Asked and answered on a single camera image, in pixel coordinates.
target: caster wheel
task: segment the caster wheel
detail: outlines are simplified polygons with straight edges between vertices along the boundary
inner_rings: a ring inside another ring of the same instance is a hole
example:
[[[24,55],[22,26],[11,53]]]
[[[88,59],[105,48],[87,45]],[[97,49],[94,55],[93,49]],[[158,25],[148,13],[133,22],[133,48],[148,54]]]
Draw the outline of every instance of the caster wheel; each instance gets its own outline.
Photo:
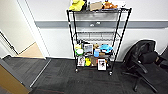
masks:
[[[78,69],[76,69],[75,72],[78,73]]]
[[[134,92],[137,92],[137,88],[133,88]]]
[[[113,72],[109,72],[109,75],[111,76]]]

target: cardboard box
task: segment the cardboard box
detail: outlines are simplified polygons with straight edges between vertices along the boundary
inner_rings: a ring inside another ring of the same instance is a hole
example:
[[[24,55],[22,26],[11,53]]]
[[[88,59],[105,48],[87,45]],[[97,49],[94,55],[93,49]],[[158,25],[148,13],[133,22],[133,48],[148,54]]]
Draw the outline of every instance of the cardboard box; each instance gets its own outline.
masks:
[[[96,2],[90,4],[90,11],[102,9],[102,2]]]

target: book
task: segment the book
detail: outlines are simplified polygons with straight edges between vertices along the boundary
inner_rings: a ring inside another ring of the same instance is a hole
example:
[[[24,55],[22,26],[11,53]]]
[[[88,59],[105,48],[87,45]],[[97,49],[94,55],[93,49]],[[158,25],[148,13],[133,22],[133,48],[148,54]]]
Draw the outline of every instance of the book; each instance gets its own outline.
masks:
[[[106,70],[105,59],[98,59],[98,70]]]
[[[84,44],[84,55],[93,55],[93,44]]]
[[[77,66],[85,66],[85,56],[78,57],[78,65]]]

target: blue item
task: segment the blue item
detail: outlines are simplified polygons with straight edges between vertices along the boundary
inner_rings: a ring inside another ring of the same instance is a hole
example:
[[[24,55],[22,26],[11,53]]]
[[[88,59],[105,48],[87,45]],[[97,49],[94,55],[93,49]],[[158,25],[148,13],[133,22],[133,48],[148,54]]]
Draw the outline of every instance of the blue item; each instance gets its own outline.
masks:
[[[110,47],[108,44],[102,44],[100,47],[100,50],[106,50],[105,53],[109,53],[112,49],[113,47]]]
[[[99,57],[99,52],[94,51],[94,57]]]

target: black office chair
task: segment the black office chair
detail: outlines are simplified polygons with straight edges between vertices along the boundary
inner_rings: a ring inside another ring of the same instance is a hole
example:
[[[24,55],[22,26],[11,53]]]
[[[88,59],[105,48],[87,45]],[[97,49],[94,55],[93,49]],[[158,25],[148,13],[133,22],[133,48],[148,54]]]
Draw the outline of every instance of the black office chair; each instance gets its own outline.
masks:
[[[124,57],[123,64],[126,70],[122,74],[137,77],[134,91],[137,91],[140,80],[143,80],[156,93],[158,91],[154,85],[168,79],[168,73],[154,63],[158,57],[154,50],[155,41],[140,40],[131,47]]]
[[[159,55],[159,59],[157,60],[156,64],[168,72],[168,46],[163,53]]]

